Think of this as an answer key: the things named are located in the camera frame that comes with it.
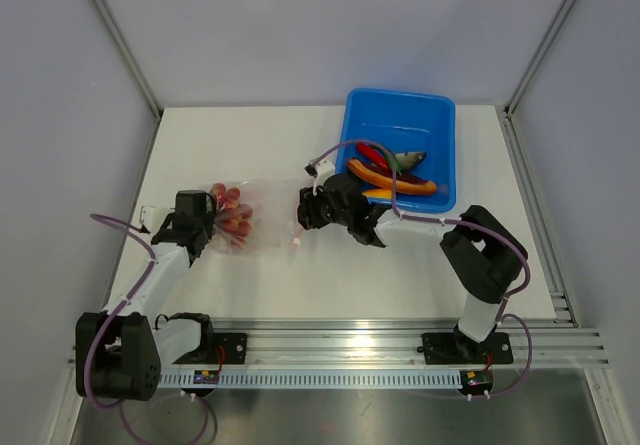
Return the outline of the green toy chili pepper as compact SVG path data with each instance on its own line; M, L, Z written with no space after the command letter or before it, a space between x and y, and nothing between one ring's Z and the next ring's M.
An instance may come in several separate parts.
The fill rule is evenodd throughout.
M389 171L395 170L398 174L402 172L401 164L393 153L387 152L375 145L371 145L371 148L378 155L378 158L374 160L378 166Z

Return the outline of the orange toy fruit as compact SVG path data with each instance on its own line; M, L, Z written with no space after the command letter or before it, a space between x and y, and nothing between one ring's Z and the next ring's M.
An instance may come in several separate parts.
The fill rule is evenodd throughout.
M362 195L368 200L390 201L392 199L392 191L383 188L368 189L363 191Z

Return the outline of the grey toy fish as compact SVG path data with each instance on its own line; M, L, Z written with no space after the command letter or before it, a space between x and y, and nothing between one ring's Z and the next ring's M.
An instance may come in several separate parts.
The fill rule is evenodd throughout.
M427 157L425 151L406 151L394 154L395 160L402 172L409 172L417 168Z

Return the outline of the clear zip top bag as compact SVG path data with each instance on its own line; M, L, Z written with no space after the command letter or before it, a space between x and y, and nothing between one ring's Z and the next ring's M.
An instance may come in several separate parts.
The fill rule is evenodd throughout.
M311 185L306 179L256 179L221 182L238 186L241 201L254 209L254 234L242 249L235 249L213 238L208 248L222 254L253 255L276 248L297 249L301 244L302 226L298 223L299 190Z

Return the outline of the red toy chili pepper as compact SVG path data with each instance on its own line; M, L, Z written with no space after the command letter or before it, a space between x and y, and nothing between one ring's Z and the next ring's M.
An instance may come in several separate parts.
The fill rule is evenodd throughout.
M369 160L373 165L381 170L390 171L391 165L389 159L378 148L366 144L364 142L358 142L355 145L356 152L362 157Z

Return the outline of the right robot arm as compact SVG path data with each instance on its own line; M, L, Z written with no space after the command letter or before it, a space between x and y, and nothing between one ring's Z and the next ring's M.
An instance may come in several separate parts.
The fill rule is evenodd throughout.
M297 219L305 230L343 226L360 244L423 252L447 263L466 292L454 328L426 332L418 348L428 365L506 365L514 361L507 333L497 329L518 278L531 271L524 246L484 207L472 205L457 219L412 216L370 202L355 178L336 174L302 188Z

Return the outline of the orange toy croissant bread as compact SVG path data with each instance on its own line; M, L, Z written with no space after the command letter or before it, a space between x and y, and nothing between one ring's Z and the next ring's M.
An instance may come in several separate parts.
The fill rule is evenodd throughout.
M429 196L437 192L438 187L433 181L423 180L413 175L393 178L392 172L383 170L377 165L367 164L357 158L347 161L347 168L356 177L378 188L391 190L392 185L398 193L407 195Z

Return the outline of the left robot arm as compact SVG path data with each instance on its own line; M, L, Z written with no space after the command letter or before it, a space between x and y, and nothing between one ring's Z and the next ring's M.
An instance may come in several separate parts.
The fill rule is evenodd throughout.
M189 357L208 361L216 339L209 316L179 312L162 329L153 321L174 286L192 268L214 235L216 199L202 190L177 193L175 205L151 240L148 227L93 214L93 220L129 236L148 257L141 275L99 312L85 312L75 325L76 390L94 407L109 409L125 400L147 401L162 368Z

